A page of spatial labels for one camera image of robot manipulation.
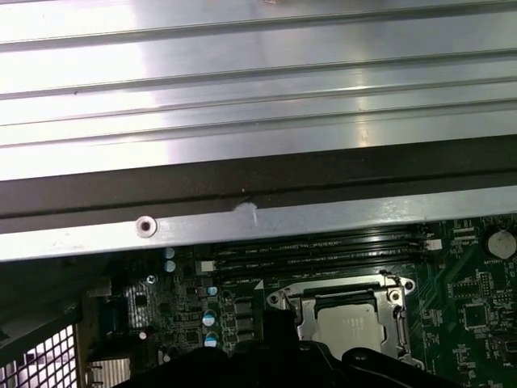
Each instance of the microchip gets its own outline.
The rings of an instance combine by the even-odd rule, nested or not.
[[[135,296],[135,305],[142,307],[147,306],[147,297],[145,295],[136,295]]]
[[[239,318],[237,319],[238,330],[253,330],[253,319],[252,318]]]
[[[185,339],[188,343],[197,344],[200,341],[200,333],[197,331],[187,331],[185,333]]]
[[[235,313],[251,314],[251,303],[235,303]]]
[[[237,334],[237,339],[238,339],[238,342],[242,342],[242,341],[251,341],[254,339],[254,336],[253,336],[253,333],[252,332],[243,332],[243,333],[238,333]]]
[[[485,305],[465,305],[464,324],[467,329],[485,327],[487,324]]]
[[[455,298],[477,297],[479,295],[479,283],[476,281],[456,283],[452,285]]]

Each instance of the black ram slot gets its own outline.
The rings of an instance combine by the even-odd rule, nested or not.
[[[369,244],[355,244],[345,247],[326,247],[312,250],[285,252],[283,254],[275,253],[267,254],[261,253],[260,255],[242,255],[235,257],[225,257],[224,259],[216,259],[218,267],[232,264],[246,264],[246,263],[263,263],[268,261],[288,261],[296,259],[307,259],[313,256],[322,255],[363,255],[373,252],[375,255],[376,251],[393,251],[397,253],[400,250],[421,250],[422,244],[418,241],[407,242],[407,241],[394,241],[394,242],[380,242],[380,243],[369,243]]]
[[[292,250],[318,249],[321,247],[336,247],[357,243],[372,243],[393,240],[420,239],[424,234],[422,228],[415,226],[399,226],[387,228],[371,228],[367,230],[355,230],[350,232],[339,232],[333,234],[317,234],[297,238],[276,238],[258,240],[253,243],[222,243],[212,247],[212,256],[231,256],[255,254],[255,253],[276,253]]]
[[[410,263],[414,262],[418,257],[414,255],[399,255],[391,257],[380,257],[377,259],[371,259],[365,261],[363,259],[351,260],[346,263],[311,263],[311,265],[300,265],[296,266],[296,274],[299,276],[303,275],[314,275],[323,272],[338,272],[344,268],[362,268],[362,267],[385,267],[392,264]],[[233,271],[218,272],[217,278],[219,281],[225,282],[230,280],[238,279],[254,279],[263,276],[286,276],[292,275],[293,270],[290,267],[282,268],[248,268]]]

